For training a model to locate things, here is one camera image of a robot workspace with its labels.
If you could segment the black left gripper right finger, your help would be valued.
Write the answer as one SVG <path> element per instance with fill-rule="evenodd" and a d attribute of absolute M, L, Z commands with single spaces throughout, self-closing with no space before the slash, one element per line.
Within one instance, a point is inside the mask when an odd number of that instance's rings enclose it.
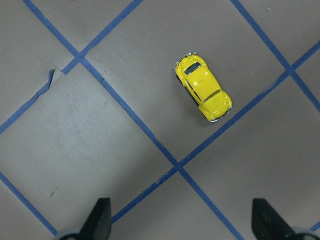
<path fill-rule="evenodd" d="M 294 230 L 264 198 L 252 200 L 251 230 L 257 240 L 297 240 Z"/>

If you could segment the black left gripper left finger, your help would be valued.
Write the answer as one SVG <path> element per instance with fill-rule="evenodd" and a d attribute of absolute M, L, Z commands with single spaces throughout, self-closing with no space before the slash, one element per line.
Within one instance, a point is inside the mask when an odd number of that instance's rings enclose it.
<path fill-rule="evenodd" d="M 111 199 L 99 198 L 79 232 L 80 239 L 108 240 L 111 228 Z"/>

